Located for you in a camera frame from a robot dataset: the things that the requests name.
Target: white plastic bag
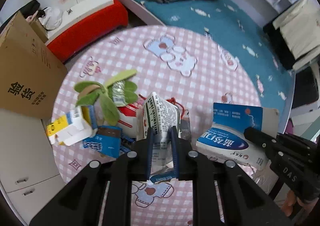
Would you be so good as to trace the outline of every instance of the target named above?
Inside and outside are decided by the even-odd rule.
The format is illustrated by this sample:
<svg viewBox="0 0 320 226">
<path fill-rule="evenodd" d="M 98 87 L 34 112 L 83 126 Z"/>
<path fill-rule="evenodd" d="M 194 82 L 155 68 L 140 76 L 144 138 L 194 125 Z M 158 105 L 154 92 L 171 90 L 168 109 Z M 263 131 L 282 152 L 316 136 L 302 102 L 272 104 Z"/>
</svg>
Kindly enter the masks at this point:
<svg viewBox="0 0 320 226">
<path fill-rule="evenodd" d="M 62 11 L 59 8 L 44 9 L 45 17 L 39 18 L 40 23 L 47 30 L 54 30 L 61 25 Z"/>
</svg>

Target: round table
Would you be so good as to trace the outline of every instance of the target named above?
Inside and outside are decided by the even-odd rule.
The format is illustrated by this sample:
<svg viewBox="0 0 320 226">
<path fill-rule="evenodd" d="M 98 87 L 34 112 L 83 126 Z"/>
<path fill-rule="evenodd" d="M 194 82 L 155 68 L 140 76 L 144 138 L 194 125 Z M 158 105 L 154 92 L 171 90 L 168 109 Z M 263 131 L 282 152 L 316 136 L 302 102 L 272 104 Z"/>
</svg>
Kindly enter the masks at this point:
<svg viewBox="0 0 320 226">
<path fill-rule="evenodd" d="M 214 102 L 260 106 L 260 98 L 237 58 L 214 41 L 177 27 L 145 26 L 103 38 L 74 64 L 63 81 L 52 119 L 75 106 L 73 86 L 84 80 L 104 83 L 124 69 L 137 69 L 132 78 L 137 93 L 147 97 L 174 97 L 189 110 L 193 142 L 212 124 Z M 102 119 L 99 103 L 95 104 Z M 82 142 L 70 147 L 53 145 L 60 174 L 69 182 L 91 160 L 112 160 Z M 153 187 L 143 182 L 132 186 L 132 225 L 192 224 L 192 183 L 172 180 Z"/>
</svg>

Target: drawer handle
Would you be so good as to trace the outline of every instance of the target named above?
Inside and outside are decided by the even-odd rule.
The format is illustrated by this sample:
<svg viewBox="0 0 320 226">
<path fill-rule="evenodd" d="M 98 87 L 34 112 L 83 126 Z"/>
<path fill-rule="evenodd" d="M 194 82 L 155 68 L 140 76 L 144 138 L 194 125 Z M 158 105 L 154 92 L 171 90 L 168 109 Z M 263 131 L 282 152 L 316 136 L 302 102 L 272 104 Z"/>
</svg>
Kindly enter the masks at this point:
<svg viewBox="0 0 320 226">
<path fill-rule="evenodd" d="M 31 194 L 31 193 L 33 193 L 33 192 L 34 192 L 34 190 L 30 190 L 30 191 L 28 191 L 28 192 L 23 193 L 22 195 L 23 195 L 23 196 L 26 196 L 26 195 Z"/>
<path fill-rule="evenodd" d="M 29 179 L 28 177 L 20 179 L 20 180 L 16 181 L 15 184 L 24 183 L 24 182 L 28 181 L 28 179 Z"/>
</svg>

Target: red cord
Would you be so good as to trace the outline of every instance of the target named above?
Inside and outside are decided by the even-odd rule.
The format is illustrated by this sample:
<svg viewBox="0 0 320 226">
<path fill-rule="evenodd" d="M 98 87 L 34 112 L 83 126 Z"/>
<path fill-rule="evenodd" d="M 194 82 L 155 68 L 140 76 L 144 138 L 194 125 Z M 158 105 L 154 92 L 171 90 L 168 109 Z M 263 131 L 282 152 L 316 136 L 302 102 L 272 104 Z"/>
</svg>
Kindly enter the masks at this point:
<svg viewBox="0 0 320 226">
<path fill-rule="evenodd" d="M 141 98 L 143 98 L 144 100 L 147 99 L 147 98 L 143 97 L 141 94 L 139 94 L 139 96 L 140 96 Z M 181 118 L 183 118 L 183 115 L 184 115 L 184 113 L 185 113 L 185 109 L 184 109 L 183 105 L 180 104 L 180 103 L 178 103 L 178 102 L 176 102 L 176 99 L 175 99 L 174 97 L 172 97 L 171 99 L 167 99 L 167 102 L 170 102 L 170 103 L 173 104 L 173 105 L 177 105 L 177 104 L 178 104 L 178 105 L 182 108 Z"/>
</svg>

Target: silver screw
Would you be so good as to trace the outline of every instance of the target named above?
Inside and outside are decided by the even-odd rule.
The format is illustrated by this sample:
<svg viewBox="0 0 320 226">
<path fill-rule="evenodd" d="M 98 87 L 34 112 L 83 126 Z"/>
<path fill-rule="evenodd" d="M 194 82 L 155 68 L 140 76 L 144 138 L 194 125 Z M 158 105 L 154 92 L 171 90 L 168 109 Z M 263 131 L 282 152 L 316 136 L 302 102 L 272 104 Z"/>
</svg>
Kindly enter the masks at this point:
<svg viewBox="0 0 320 226">
<path fill-rule="evenodd" d="M 188 155 L 189 155 L 189 157 L 197 157 L 198 156 L 198 152 L 194 151 L 194 150 L 191 150 L 191 151 L 189 151 Z"/>
<path fill-rule="evenodd" d="M 230 168 L 233 168 L 233 167 L 236 166 L 236 163 L 234 161 L 232 161 L 232 160 L 227 160 L 226 161 L 226 166 L 230 167 Z"/>
<path fill-rule="evenodd" d="M 93 160 L 90 162 L 89 166 L 91 168 L 97 168 L 99 166 L 99 162 L 97 160 Z"/>
<path fill-rule="evenodd" d="M 129 152 L 127 153 L 127 156 L 128 156 L 129 158 L 135 158 L 137 155 L 138 155 L 138 154 L 137 154 L 136 151 L 129 151 Z"/>
</svg>

